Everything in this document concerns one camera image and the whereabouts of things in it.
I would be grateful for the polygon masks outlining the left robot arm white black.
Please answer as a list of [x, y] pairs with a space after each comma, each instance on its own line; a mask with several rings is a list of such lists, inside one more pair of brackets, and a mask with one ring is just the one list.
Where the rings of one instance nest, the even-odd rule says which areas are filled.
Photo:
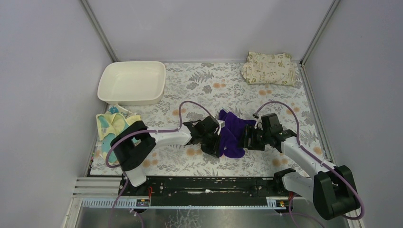
[[200, 145], [202, 152], [218, 158], [224, 126], [224, 121], [211, 115], [202, 120], [183, 122], [177, 129], [151, 128], [143, 121], [136, 121], [111, 141], [111, 152], [131, 185], [138, 187], [147, 181], [141, 167], [143, 161], [160, 147]]

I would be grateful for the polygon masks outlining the purple towel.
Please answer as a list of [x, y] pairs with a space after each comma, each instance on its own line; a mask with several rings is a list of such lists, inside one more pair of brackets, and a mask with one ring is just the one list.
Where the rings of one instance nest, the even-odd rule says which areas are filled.
[[244, 133], [245, 126], [248, 124], [255, 125], [256, 121], [238, 118], [234, 113], [226, 112], [225, 110], [220, 110], [219, 120], [225, 122], [225, 127], [222, 128], [220, 133], [219, 156], [224, 155], [233, 159], [243, 157], [245, 150], [237, 145]]

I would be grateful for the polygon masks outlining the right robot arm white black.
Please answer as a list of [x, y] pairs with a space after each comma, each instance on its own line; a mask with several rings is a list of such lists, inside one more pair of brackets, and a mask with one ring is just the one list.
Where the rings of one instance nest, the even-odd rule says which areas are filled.
[[273, 188], [278, 193], [293, 192], [307, 199], [325, 220], [361, 207], [351, 170], [310, 154], [293, 130], [283, 128], [276, 114], [263, 115], [259, 123], [245, 125], [238, 144], [255, 151], [263, 151], [267, 145], [289, 157], [308, 174], [302, 176], [293, 168], [276, 172]]

